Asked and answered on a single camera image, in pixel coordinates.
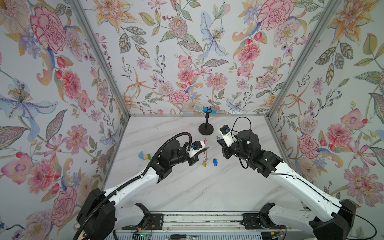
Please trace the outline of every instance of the marble tabletop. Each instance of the marble tabletop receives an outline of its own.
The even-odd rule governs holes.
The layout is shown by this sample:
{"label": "marble tabletop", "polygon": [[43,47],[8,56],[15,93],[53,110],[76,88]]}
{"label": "marble tabletop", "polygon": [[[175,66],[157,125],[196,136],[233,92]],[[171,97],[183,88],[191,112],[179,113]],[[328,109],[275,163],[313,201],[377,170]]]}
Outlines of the marble tabletop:
{"label": "marble tabletop", "polygon": [[[148,161],[138,157],[140,151],[153,154],[169,138],[180,132],[189,132],[192,141],[207,139],[208,163],[203,167],[204,154],[189,166],[187,162],[172,168],[172,173],[155,186],[134,196],[126,205],[144,204],[150,211],[251,211],[259,210],[267,202],[282,207],[302,210],[301,202],[277,183],[266,179],[252,169],[243,169],[239,159],[225,159],[216,142],[217,130],[223,125],[233,126],[237,117],[210,116],[214,132],[201,135],[198,127],[204,116],[148,116],[131,117],[122,143],[107,179],[106,189],[126,181],[143,170]],[[279,151],[263,117],[249,117],[252,131],[259,136],[262,149],[277,155]],[[241,118],[234,130],[249,129],[249,122]],[[180,145],[187,136],[178,138]],[[213,165],[216,158],[218,165]]]}

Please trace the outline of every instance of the microphone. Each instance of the microphone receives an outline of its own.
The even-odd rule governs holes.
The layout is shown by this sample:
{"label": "microphone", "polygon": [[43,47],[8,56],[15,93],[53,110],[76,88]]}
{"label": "microphone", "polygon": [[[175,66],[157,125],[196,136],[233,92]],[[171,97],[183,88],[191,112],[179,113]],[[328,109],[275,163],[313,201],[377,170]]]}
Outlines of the microphone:
{"label": "microphone", "polygon": [[216,113],[215,110],[212,110],[212,109],[210,109],[210,108],[204,107],[204,106],[201,105],[200,103],[198,103],[198,104],[195,105],[195,111],[196,111],[196,112],[204,112],[204,113],[213,113],[213,114]]}

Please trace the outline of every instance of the wall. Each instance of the wall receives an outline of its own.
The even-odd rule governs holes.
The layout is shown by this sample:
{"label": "wall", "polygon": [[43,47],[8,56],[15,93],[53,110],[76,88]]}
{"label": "wall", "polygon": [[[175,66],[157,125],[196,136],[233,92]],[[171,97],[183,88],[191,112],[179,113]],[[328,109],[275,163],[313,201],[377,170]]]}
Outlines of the wall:
{"label": "wall", "polygon": [[[354,201],[377,227],[375,239],[384,237],[383,8],[382,1],[341,2],[272,118],[290,164]],[[351,236],[373,233],[355,218]]]}
{"label": "wall", "polygon": [[132,114],[263,114],[327,1],[81,3]]}
{"label": "wall", "polygon": [[1,0],[0,42],[0,239],[71,239],[127,119],[65,0]]}

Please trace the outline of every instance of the screwdriver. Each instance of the screwdriver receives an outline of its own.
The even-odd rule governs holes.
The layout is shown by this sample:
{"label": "screwdriver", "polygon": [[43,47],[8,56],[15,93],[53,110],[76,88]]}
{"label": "screwdriver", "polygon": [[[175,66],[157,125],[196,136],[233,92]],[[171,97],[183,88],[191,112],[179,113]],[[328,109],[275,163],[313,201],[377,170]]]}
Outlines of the screwdriver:
{"label": "screwdriver", "polygon": [[200,235],[187,236],[186,234],[172,234],[170,239],[186,239],[187,237],[200,237]]}

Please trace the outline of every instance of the metal corner post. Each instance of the metal corner post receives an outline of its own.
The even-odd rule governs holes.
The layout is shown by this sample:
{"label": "metal corner post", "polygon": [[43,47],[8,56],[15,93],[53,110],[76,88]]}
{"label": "metal corner post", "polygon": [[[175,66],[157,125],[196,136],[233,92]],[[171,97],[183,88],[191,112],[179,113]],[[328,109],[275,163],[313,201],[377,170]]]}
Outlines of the metal corner post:
{"label": "metal corner post", "polygon": [[120,94],[119,88],[117,87],[116,81],[114,80],[112,71],[109,68],[108,63],[103,56],[103,51],[101,50],[99,42],[97,41],[96,36],[91,28],[91,25],[85,14],[83,6],[81,5],[79,0],[68,0],[68,2],[72,6],[72,11],[75,13],[78,22],[81,24],[81,28],[84,31],[84,35],[86,36],[87,40],[89,40],[89,44],[95,53],[95,57],[100,64],[101,70],[106,75],[106,78],[109,82],[112,92],[115,94],[116,100],[120,105],[120,109],[122,110],[122,113],[125,115],[127,119],[129,119],[130,114],[129,114],[128,108],[126,107],[124,100]]}
{"label": "metal corner post", "polygon": [[291,87],[292,83],[295,81],[297,75],[299,74],[302,66],[304,65],[306,59],[310,55],[311,51],[314,49],[317,41],[319,40],[321,34],[325,30],[327,23],[332,16],[332,14],[335,12],[335,9],[338,7],[338,5],[342,1],[340,0],[329,0],[328,4],[324,8],[324,11],[317,22],[317,25],[315,26],[313,30],[313,34],[311,38],[308,40],[307,44],[305,45],[304,49],[301,51],[298,58],[296,58],[297,62],[292,68],[291,73],[288,75],[287,80],[285,81],[284,86],[282,87],[280,93],[277,95],[276,100],[274,101],[272,107],[267,112],[268,119],[271,119],[271,117],[277,112],[277,109],[283,102],[283,99],[285,95],[287,94],[289,88]]}

